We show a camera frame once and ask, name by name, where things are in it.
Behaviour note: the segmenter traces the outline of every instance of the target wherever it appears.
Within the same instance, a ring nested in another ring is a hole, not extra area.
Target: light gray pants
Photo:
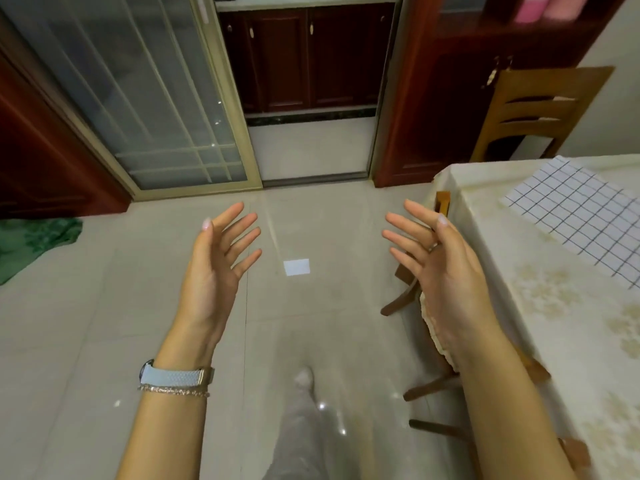
[[[271,466],[263,480],[328,480],[320,411],[304,389],[294,387],[282,416]]]

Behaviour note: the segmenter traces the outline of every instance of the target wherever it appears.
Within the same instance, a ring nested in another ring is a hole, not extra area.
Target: dark red wooden cabinet
[[[0,219],[124,212],[131,197],[0,55]]]
[[[375,104],[394,4],[309,10],[313,107]]]
[[[375,104],[394,4],[220,13],[245,112]]]

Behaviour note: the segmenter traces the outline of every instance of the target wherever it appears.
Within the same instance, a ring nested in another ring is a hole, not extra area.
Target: glass panel
[[[481,11],[486,0],[444,0],[441,11]]]
[[[222,158],[220,158],[220,152],[217,148],[205,148],[204,150],[200,150],[200,157],[205,165],[210,163],[222,163]]]
[[[132,173],[142,190],[170,189],[172,187],[191,187],[193,185],[205,185],[209,183],[208,175],[202,168],[189,168],[173,171],[146,171]]]
[[[227,171],[225,170],[224,167],[208,166],[207,171],[209,172],[211,181],[214,184],[225,184],[229,181],[229,177],[227,176]]]
[[[225,159],[227,163],[235,163],[240,162],[240,153],[238,153],[238,149],[235,146],[229,146],[227,148],[221,148],[222,158]]]
[[[242,165],[229,165],[229,174],[231,174],[231,180],[234,182],[245,182],[246,173]]]
[[[0,7],[125,170],[170,168],[135,174],[145,188],[215,183],[204,164],[222,163],[220,151],[240,161],[189,0],[0,0]],[[184,166],[200,168],[174,170]]]
[[[200,161],[195,152],[166,152],[147,155],[130,155],[118,157],[118,161],[127,171],[173,168],[181,166],[199,166]]]

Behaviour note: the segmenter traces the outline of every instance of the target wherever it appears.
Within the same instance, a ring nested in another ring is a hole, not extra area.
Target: bracelet
[[[149,384],[141,384],[138,386],[139,391],[143,392],[162,392],[164,394],[172,394],[172,395],[194,395],[197,397],[209,397],[210,394],[206,390],[195,389],[195,388],[176,388],[176,387],[161,387],[161,386],[151,386]]]

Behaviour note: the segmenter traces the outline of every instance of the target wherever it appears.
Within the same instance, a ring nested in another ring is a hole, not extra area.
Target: watch strap
[[[156,369],[152,361],[147,362],[140,373],[140,384],[158,387],[197,387],[208,386],[213,377],[210,367],[196,371],[165,371]]]

